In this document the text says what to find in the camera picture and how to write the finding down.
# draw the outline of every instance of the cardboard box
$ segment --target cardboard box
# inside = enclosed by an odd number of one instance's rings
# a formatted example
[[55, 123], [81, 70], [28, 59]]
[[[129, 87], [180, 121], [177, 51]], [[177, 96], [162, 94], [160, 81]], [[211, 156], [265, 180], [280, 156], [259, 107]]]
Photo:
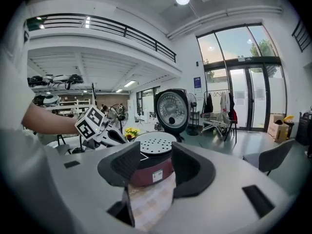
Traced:
[[278, 125], [275, 124], [278, 120], [283, 121], [282, 115], [271, 115], [268, 127], [268, 135], [272, 137], [275, 142], [283, 142], [287, 138], [289, 126], [286, 124]]

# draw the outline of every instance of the human arm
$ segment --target human arm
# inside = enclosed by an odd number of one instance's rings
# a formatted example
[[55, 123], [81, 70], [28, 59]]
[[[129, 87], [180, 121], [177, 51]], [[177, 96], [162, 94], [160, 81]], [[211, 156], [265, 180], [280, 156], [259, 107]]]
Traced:
[[40, 134], [78, 134], [76, 119], [54, 115], [31, 103], [24, 115], [24, 127]]

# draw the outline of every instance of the black metal railing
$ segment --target black metal railing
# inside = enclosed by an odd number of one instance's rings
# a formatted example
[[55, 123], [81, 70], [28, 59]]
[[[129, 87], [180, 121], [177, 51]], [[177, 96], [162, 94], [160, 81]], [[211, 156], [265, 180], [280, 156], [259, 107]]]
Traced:
[[296, 28], [292, 33], [292, 36], [296, 39], [301, 52], [303, 52], [311, 43], [311, 37], [301, 20], [299, 20]]
[[131, 26], [108, 18], [73, 13], [49, 14], [29, 18], [27, 20], [27, 26], [29, 31], [49, 28], [86, 28], [86, 30], [100, 30], [132, 39], [176, 62], [176, 54], [159, 41]]

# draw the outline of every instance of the sky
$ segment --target sky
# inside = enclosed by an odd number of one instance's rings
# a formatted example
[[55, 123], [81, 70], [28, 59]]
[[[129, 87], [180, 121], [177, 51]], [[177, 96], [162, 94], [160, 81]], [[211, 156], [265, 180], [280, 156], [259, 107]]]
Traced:
[[[262, 39], [267, 39], [261, 26], [251, 26], [249, 29], [258, 43]], [[238, 56], [252, 56], [250, 52], [252, 37], [246, 27], [220, 31], [216, 35], [225, 59], [236, 59]], [[201, 37], [198, 39], [198, 42], [203, 60], [208, 59], [209, 63], [223, 60], [214, 34]]]

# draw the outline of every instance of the trash bin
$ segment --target trash bin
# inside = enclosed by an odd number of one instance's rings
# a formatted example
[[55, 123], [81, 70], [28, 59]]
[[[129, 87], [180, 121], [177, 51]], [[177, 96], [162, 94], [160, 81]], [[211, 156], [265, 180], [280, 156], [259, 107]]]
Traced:
[[291, 136], [291, 133], [292, 133], [292, 129], [293, 129], [294, 123], [292, 121], [284, 121], [284, 123], [289, 126], [288, 134], [287, 134], [287, 139], [289, 139], [290, 136]]

